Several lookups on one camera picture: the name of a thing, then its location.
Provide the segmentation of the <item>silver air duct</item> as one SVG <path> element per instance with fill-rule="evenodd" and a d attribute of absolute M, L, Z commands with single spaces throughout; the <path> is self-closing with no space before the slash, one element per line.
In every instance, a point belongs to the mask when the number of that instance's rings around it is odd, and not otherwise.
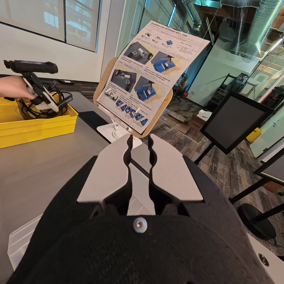
<path fill-rule="evenodd" d="M 189 32 L 224 43 L 225 50 L 249 61 L 265 54 L 264 46 L 283 18 L 283 1 L 182 1 L 193 24 Z"/>

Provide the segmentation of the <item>dark desk mat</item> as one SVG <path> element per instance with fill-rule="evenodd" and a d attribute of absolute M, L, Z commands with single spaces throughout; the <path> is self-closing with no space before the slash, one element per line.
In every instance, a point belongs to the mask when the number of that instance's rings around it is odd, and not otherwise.
<path fill-rule="evenodd" d="M 104 126 L 109 124 L 94 111 L 79 112 L 78 116 L 97 133 L 99 133 L 97 130 L 99 126 Z"/>

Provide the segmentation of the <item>printed instruction sheet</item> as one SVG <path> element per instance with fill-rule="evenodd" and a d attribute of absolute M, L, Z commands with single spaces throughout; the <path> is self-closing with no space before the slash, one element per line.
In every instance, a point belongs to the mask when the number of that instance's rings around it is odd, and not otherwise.
<path fill-rule="evenodd" d="M 100 103 L 142 134 L 181 75 L 210 41 L 150 21 L 119 55 Z"/>

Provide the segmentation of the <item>wooden sheet board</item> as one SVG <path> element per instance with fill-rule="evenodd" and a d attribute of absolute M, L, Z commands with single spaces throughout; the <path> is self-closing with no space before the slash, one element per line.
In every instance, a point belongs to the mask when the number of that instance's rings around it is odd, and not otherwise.
<path fill-rule="evenodd" d="M 112 72 L 113 67 L 116 64 L 117 59 L 118 59 L 118 57 L 115 57 L 115 58 L 110 60 L 110 62 L 108 63 L 108 65 L 107 65 L 107 67 L 106 67 L 106 69 L 105 69 L 105 71 L 104 71 L 104 73 L 101 77 L 101 80 L 100 80 L 100 82 L 99 82 L 99 84 L 96 88 L 96 91 L 94 92 L 94 96 L 93 96 L 93 102 L 94 102 L 95 106 L 97 104 L 97 98 L 105 89 L 105 85 L 107 84 L 108 78 L 109 78 L 109 76 Z M 134 137 L 137 137 L 137 138 L 144 138 L 147 135 L 149 135 L 152 128 L 154 127 L 154 125 L 156 124 L 156 122 L 158 121 L 158 119 L 160 118 L 160 116 L 162 115 L 162 113 L 165 111 L 168 104 L 170 103 L 172 96 L 173 96 L 173 90 L 170 90 L 170 92 L 165 97 L 164 101 L 162 102 L 161 106 L 159 107 L 158 111 L 156 112 L 155 116 L 152 118 L 151 122 L 149 123 L 149 125 L 146 127 L 146 129 L 144 130 L 144 132 L 142 134 L 139 134 L 134 129 L 133 129 L 133 132 L 130 132 L 130 133 Z M 121 119 L 119 119 L 112 111 L 109 111 L 108 109 L 106 109 L 101 103 L 99 104 L 98 109 L 103 111 L 107 116 L 109 116 L 110 119 L 112 119 L 115 123 L 118 123 L 124 129 L 126 129 L 126 127 L 129 127 L 125 122 L 123 122 Z"/>

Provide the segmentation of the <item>black storage rack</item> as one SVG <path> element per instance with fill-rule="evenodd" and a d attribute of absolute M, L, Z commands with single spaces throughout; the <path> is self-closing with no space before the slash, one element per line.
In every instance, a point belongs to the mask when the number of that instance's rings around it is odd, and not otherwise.
<path fill-rule="evenodd" d="M 245 73 L 240 73 L 237 77 L 228 74 L 216 92 L 217 100 L 222 101 L 229 91 L 248 97 L 258 86 L 258 83 L 250 83 L 249 77 Z"/>

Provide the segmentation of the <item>cardboard box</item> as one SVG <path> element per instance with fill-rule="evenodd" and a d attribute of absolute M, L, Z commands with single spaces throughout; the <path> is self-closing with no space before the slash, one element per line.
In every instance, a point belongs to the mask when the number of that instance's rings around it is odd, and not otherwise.
<path fill-rule="evenodd" d="M 204 126 L 211 115 L 212 112 L 200 110 L 197 114 L 192 115 L 187 125 L 198 133 L 201 133 L 201 128 Z"/>

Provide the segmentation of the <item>yellow plastic bin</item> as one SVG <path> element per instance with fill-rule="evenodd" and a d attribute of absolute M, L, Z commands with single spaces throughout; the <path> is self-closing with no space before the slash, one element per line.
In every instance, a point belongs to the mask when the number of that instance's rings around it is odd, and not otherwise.
<path fill-rule="evenodd" d="M 0 148 L 73 133 L 78 113 L 70 105 L 63 116 L 24 120 L 16 101 L 0 99 Z"/>

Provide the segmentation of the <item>flattened cardboard sheets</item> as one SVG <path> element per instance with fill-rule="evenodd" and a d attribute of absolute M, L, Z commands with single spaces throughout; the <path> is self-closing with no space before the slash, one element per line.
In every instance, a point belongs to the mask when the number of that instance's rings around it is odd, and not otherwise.
<path fill-rule="evenodd" d="M 183 134 L 186 134 L 190 129 L 190 126 L 186 123 L 186 118 L 173 111 L 166 112 L 163 115 L 162 121 Z"/>

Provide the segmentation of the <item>person's left hand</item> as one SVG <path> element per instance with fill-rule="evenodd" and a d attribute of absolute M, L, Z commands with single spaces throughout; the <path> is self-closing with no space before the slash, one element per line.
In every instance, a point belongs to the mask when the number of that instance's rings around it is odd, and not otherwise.
<path fill-rule="evenodd" d="M 26 82 L 21 76 L 6 76 L 0 78 L 0 97 L 15 98 L 16 101 L 26 98 L 33 100 L 35 95 L 31 94 Z"/>

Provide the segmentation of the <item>yellow floor bin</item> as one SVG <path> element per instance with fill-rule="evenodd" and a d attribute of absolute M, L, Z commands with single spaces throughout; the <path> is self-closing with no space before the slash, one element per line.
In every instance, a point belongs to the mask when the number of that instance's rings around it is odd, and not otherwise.
<path fill-rule="evenodd" d="M 256 128 L 246 137 L 246 140 L 253 143 L 261 134 L 262 130 L 260 128 Z"/>

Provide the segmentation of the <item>white stand base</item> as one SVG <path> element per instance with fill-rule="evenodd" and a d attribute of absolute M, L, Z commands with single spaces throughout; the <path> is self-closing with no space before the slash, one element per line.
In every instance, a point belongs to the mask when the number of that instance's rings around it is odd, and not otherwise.
<path fill-rule="evenodd" d="M 128 134 L 129 132 L 125 130 L 118 123 L 110 123 L 103 126 L 98 126 L 97 131 L 104 136 L 110 143 L 115 142 L 119 138 Z"/>

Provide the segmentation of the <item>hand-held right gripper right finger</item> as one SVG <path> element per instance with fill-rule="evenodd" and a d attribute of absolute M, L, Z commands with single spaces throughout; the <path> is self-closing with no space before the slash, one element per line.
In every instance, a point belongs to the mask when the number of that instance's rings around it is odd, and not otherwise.
<path fill-rule="evenodd" d="M 180 201 L 203 201 L 183 155 L 154 134 L 150 134 L 148 138 L 153 185 Z"/>

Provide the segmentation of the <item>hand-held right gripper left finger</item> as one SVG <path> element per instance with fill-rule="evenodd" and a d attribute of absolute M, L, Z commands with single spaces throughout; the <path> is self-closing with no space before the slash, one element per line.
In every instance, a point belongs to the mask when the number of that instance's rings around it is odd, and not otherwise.
<path fill-rule="evenodd" d="M 129 168 L 132 146 L 133 136 L 126 134 L 99 153 L 77 198 L 78 203 L 129 203 L 132 197 Z"/>

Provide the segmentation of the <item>clear plastic bin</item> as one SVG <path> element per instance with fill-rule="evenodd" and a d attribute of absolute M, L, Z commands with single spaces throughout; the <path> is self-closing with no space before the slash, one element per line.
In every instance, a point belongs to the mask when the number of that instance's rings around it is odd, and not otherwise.
<path fill-rule="evenodd" d="M 148 193 L 149 178 L 132 164 L 130 170 L 133 190 L 127 215 L 154 215 L 154 205 Z M 9 235 L 7 254 L 14 271 L 23 258 L 41 217 L 42 215 L 34 218 Z"/>

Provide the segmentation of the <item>framed display on stand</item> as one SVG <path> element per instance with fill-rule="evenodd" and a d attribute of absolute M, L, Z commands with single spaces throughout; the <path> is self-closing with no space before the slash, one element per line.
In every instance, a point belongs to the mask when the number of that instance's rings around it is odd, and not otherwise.
<path fill-rule="evenodd" d="M 243 190 L 234 197 L 229 197 L 231 204 L 235 204 L 243 197 L 249 195 L 253 191 L 262 187 L 269 181 L 275 182 L 278 185 L 284 186 L 284 149 L 280 150 L 267 162 L 265 162 L 260 168 L 258 168 L 254 174 L 262 177 L 259 181 Z M 278 213 L 283 212 L 284 204 L 280 204 L 264 213 L 258 210 L 256 207 L 244 203 L 237 208 L 237 213 L 246 226 L 246 228 L 255 236 L 262 240 L 270 240 L 276 238 L 276 231 L 272 223 L 268 218 Z"/>

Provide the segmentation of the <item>large glass window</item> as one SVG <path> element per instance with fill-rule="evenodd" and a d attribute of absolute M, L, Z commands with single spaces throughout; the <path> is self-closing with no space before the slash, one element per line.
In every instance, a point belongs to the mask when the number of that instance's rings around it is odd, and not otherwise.
<path fill-rule="evenodd" d="M 1 0 L 1 23 L 97 51 L 100 1 Z"/>

